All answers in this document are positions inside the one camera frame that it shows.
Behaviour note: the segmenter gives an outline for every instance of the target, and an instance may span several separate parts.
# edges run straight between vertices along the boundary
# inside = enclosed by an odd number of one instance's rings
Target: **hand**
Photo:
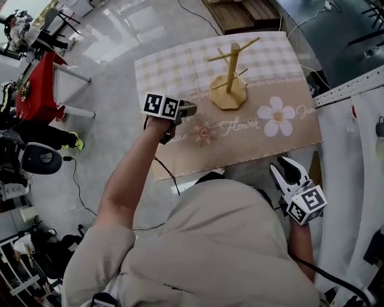
[[[159,136],[163,136],[163,134],[169,130],[171,125],[172,121],[170,119],[156,118],[151,116],[148,119],[146,128],[154,129],[159,134]]]

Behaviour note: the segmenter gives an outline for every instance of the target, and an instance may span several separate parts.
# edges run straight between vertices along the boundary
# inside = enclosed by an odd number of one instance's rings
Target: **white flower print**
[[[283,108],[283,101],[280,97],[271,97],[269,100],[271,107],[261,106],[257,110],[257,116],[260,119],[269,119],[264,127],[264,132],[269,137],[274,137],[280,127],[281,132],[287,137],[292,134],[292,124],[288,119],[295,117],[295,110],[291,106]]]

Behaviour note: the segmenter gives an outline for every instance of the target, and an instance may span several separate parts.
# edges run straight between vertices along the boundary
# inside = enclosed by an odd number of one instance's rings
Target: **wooden pallet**
[[[280,14],[268,0],[210,4],[202,0],[224,35],[278,29]]]

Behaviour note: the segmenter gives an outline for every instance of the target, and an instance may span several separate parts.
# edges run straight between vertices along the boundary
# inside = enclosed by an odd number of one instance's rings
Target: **beige t-shirt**
[[[314,285],[287,254],[276,214],[242,183],[192,186],[157,240],[134,241],[121,226],[90,228],[65,272],[63,306],[91,300],[117,273],[123,307],[319,306]]]

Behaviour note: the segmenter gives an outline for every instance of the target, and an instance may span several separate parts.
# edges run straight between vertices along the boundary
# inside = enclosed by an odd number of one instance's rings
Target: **flower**
[[[257,116],[261,119],[269,119],[264,127],[264,132],[267,136],[273,137],[278,132],[280,127],[281,132],[287,137],[292,134],[292,124],[288,119],[295,117],[295,110],[291,106],[283,108],[283,102],[280,97],[271,97],[269,100],[272,108],[261,106],[257,110]]]
[[[197,136],[195,141],[200,142],[200,147],[204,147],[205,142],[207,142],[207,144],[211,144],[211,140],[217,141],[217,137],[213,136],[213,134],[216,134],[216,131],[211,130],[211,128],[215,126],[215,122],[212,124],[205,122],[205,125],[203,125],[202,121],[198,119],[197,126],[194,127],[197,131],[190,133],[190,136]]]

